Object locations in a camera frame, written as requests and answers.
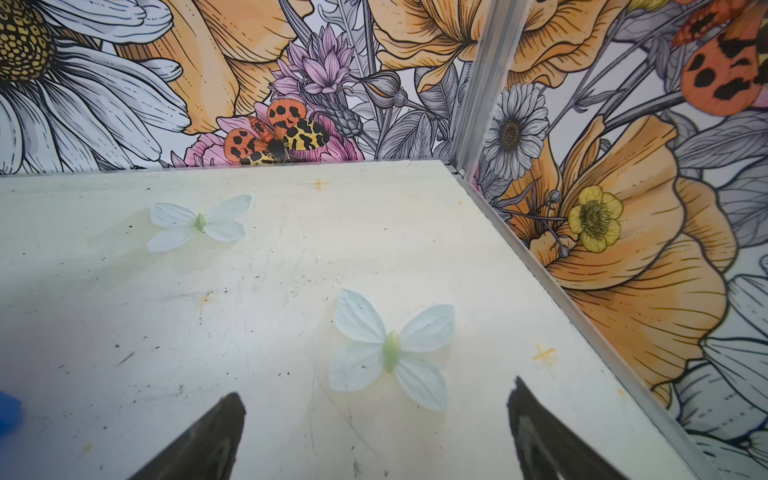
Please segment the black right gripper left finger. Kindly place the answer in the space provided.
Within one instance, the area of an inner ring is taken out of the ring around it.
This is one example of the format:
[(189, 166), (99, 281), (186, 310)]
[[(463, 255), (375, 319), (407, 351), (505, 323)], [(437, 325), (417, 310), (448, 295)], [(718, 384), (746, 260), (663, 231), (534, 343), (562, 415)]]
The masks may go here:
[(245, 416), (238, 393), (222, 397), (130, 479), (229, 479)]

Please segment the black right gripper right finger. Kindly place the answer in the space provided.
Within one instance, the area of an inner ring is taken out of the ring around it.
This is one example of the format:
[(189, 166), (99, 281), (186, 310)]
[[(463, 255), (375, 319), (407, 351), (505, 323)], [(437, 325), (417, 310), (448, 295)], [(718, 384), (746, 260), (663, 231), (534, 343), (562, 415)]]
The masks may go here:
[(542, 405), (522, 378), (507, 400), (508, 421), (525, 479), (623, 479), (625, 476)]

